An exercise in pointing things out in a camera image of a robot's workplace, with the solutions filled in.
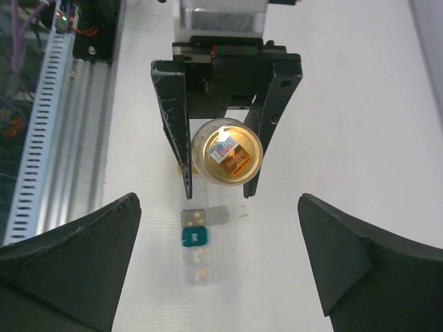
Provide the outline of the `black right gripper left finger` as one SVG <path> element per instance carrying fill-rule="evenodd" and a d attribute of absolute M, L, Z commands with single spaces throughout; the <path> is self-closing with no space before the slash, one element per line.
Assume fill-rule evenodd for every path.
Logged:
<path fill-rule="evenodd" d="M 135 193 L 1 248 L 2 331 L 111 331 L 141 221 Z"/>

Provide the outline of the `weekly pill organizer strip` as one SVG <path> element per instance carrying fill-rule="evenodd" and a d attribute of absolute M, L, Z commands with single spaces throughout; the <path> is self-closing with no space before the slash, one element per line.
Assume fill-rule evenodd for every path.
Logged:
<path fill-rule="evenodd" d="M 248 216 L 241 186 L 211 183 L 194 167 L 191 175 L 192 198 L 183 196 L 179 210 L 183 283 L 190 288 L 231 276 L 238 223 Z"/>

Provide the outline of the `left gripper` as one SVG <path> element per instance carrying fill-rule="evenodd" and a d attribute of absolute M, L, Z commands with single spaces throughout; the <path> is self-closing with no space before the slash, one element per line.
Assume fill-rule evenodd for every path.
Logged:
<path fill-rule="evenodd" d="M 285 46 L 261 39 L 191 39 L 172 44 L 174 61 L 151 63 L 163 130 L 181 168 L 187 199 L 192 198 L 189 118 L 223 118 L 230 107 L 252 105 L 244 124 L 266 152 L 302 80 L 301 56 L 278 59 L 286 53 Z"/>

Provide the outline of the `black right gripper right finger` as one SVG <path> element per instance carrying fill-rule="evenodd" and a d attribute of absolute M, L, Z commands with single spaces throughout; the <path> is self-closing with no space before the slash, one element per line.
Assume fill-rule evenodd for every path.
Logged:
<path fill-rule="evenodd" d="M 298 216 L 334 331 L 441 331 L 442 249 L 400 237 L 311 194 Z"/>

